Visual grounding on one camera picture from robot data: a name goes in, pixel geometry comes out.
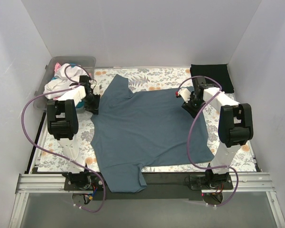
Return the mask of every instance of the gray floor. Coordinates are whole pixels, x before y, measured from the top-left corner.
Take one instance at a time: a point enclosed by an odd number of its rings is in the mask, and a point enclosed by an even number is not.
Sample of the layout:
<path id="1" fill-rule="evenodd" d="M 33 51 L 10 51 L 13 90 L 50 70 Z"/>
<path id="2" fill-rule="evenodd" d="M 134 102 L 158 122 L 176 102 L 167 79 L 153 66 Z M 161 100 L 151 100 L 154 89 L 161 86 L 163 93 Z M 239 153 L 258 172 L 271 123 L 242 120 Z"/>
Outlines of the gray floor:
<path id="1" fill-rule="evenodd" d="M 94 209 L 99 203 L 88 206 Z M 108 200 L 97 214 L 73 207 L 71 194 L 42 193 L 29 195 L 21 227 L 272 228 L 276 223 L 265 192 L 238 192 L 217 209 L 182 199 Z"/>

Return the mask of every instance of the gray blue fabric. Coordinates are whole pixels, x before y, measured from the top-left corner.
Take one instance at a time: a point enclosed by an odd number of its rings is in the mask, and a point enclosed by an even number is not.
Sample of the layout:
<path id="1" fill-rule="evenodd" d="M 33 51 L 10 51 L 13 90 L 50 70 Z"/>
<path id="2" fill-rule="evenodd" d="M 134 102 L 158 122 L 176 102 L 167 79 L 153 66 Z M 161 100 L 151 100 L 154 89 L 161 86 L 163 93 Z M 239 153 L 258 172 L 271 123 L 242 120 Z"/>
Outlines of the gray blue fabric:
<path id="1" fill-rule="evenodd" d="M 132 93 L 127 78 L 116 75 L 93 115 L 91 142 L 100 172 L 112 192 L 138 192 L 147 185 L 144 166 L 189 164 L 186 141 L 193 122 L 175 97 L 176 89 Z M 191 157 L 209 162 L 208 132 L 201 115 L 193 129 Z"/>

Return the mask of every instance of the floral tablecloth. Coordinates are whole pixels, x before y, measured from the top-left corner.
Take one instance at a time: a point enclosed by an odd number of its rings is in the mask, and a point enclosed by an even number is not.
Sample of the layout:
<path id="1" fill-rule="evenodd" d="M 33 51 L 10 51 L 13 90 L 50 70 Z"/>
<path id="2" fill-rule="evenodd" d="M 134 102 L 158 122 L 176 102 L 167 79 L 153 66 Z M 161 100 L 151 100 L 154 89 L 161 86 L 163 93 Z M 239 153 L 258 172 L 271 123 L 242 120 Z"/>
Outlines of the floral tablecloth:
<path id="1" fill-rule="evenodd" d="M 95 79 L 98 84 L 101 84 L 101 95 L 108 87 L 112 79 L 116 74 L 129 79 L 129 88 L 133 92 L 137 91 L 149 91 L 159 89 L 177 88 L 184 79 L 190 77 L 190 71 L 187 68 L 150 68 L 150 69 L 137 69 L 137 68 L 110 68 L 110 69 L 97 69 L 94 73 Z M 191 86 L 192 81 L 189 80 L 184 86 Z M 209 133 L 208 147 L 213 154 L 216 153 L 219 146 L 218 138 L 218 122 L 219 113 L 212 107 L 207 106 L 204 111 L 204 118 L 207 124 Z M 85 159 L 88 167 L 94 171 L 99 171 L 97 165 L 96 156 L 91 146 L 91 141 L 94 135 L 94 125 L 91 121 L 92 114 L 89 112 L 79 113 L 79 131 L 77 133 L 77 140 L 80 146 L 82 157 Z M 62 148 L 54 137 L 46 132 L 46 139 L 43 145 L 46 149 L 62 154 Z M 208 163 L 200 164 L 201 166 L 207 166 Z M 67 171 L 69 162 L 66 160 L 42 152 L 40 154 L 40 164 L 38 166 L 39 172 L 62 172 Z M 241 147 L 236 154 L 232 167 L 237 171 L 256 171 L 251 151 L 248 145 Z M 200 171 L 192 165 L 176 165 L 176 166 L 159 166 L 159 167 L 144 167 L 144 172 L 192 172 Z"/>

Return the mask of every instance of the white wall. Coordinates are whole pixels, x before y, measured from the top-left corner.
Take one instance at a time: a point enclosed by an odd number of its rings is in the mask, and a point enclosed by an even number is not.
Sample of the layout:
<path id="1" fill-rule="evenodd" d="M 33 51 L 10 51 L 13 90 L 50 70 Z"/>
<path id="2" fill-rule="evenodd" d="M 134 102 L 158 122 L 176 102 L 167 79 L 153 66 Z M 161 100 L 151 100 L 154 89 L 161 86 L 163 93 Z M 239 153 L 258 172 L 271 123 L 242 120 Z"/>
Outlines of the white wall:
<path id="1" fill-rule="evenodd" d="M 99 67 L 226 64 L 261 0 L 22 0 L 51 55 Z"/>
<path id="2" fill-rule="evenodd" d="M 229 71 L 237 99 L 252 106 L 252 146 L 285 217 L 285 0 L 260 3 Z"/>
<path id="3" fill-rule="evenodd" d="M 32 150 L 20 114 L 50 59 L 22 2 L 0 0 L 0 228 L 9 224 L 18 174 L 26 169 Z M 40 112 L 28 109 L 26 125 L 33 138 L 40 118 Z"/>

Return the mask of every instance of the gray storage bin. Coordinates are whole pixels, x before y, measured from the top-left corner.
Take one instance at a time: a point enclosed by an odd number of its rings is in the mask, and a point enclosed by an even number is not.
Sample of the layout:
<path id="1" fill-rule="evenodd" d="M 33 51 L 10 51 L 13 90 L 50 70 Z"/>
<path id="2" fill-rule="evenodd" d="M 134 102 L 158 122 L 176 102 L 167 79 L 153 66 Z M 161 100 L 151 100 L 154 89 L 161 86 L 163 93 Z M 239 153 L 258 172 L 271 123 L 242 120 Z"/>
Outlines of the gray storage bin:
<path id="1" fill-rule="evenodd" d="M 38 96 L 40 94 L 43 94 L 44 92 L 44 86 L 54 77 L 54 69 L 56 63 L 59 63 L 61 65 L 65 63 L 74 63 L 81 65 L 86 69 L 88 73 L 91 74 L 92 78 L 94 78 L 94 69 L 96 64 L 96 59 L 94 57 L 90 56 L 57 56 L 51 59 L 49 64 L 46 66 L 46 72 L 43 76 L 41 85 L 38 89 L 38 91 L 35 92 L 35 96 Z M 43 96 L 39 99 L 34 101 L 34 108 L 43 110 L 46 112 L 46 103 L 48 99 Z"/>

